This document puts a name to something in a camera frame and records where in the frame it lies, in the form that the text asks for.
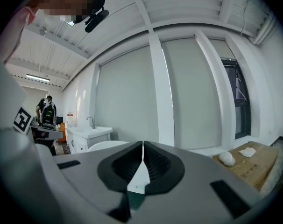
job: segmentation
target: person in black shirt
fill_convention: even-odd
[[[43,98],[43,99],[40,100],[40,102],[38,103],[38,105],[35,109],[38,120],[40,120],[40,113],[42,113],[42,110],[47,105],[52,105],[52,107],[54,109],[55,116],[57,115],[57,108],[56,108],[56,105],[52,102],[52,96],[48,95],[47,98]]]

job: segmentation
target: white ball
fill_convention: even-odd
[[[235,164],[235,158],[230,152],[223,152],[219,155],[219,160],[226,166],[231,167]]]

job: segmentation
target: faucet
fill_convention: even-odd
[[[89,116],[89,117],[87,117],[86,118],[86,120],[88,120],[89,118],[91,118],[92,119],[92,129],[94,129],[95,128],[95,124],[94,124],[94,120],[93,120],[93,117],[92,116]]]

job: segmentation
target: window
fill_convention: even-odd
[[[235,139],[250,135],[251,119],[248,91],[241,69],[236,61],[222,59],[226,73],[229,77],[236,110],[236,134]]]

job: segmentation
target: electrical wire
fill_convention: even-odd
[[[245,11],[246,11],[246,9],[247,9],[247,7],[248,7],[248,2],[249,2],[249,0],[246,2],[246,6],[245,6],[244,11],[243,11],[243,22],[244,22],[244,24],[243,24],[243,29],[242,29],[242,31],[241,31],[241,33],[240,33],[240,36],[242,36],[242,33],[243,33],[243,31],[245,30],[245,26],[246,26],[246,22],[245,22]]]

